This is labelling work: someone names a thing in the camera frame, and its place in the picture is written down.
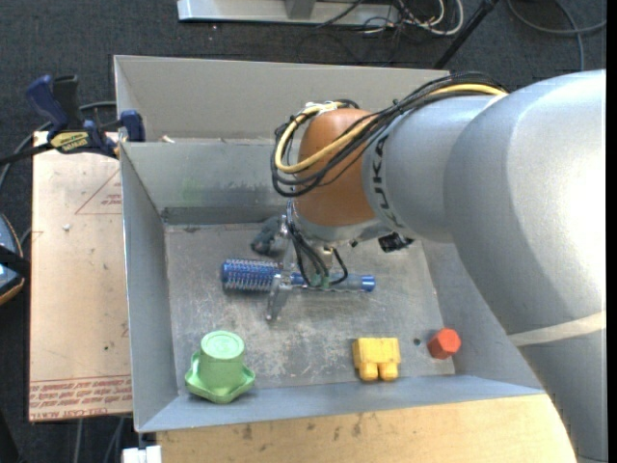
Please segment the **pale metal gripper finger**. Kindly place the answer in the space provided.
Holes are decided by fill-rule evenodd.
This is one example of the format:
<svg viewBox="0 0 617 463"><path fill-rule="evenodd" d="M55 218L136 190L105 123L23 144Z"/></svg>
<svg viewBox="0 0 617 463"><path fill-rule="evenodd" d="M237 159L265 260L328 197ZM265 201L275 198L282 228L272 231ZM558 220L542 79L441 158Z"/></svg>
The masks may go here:
<svg viewBox="0 0 617 463"><path fill-rule="evenodd" d="M276 317L276 298L278 294L278 286L281 282L281 275L276 275L273 278L273 283L270 289L270 293L268 296L267 308L266 308L266 320L274 321L278 318Z"/></svg>
<svg viewBox="0 0 617 463"><path fill-rule="evenodd" d="M287 303L288 297L293 291L293 284L291 284L288 278L281 278L281 282L278 286L278 294L276 298L276 317L282 312L282 309Z"/></svg>

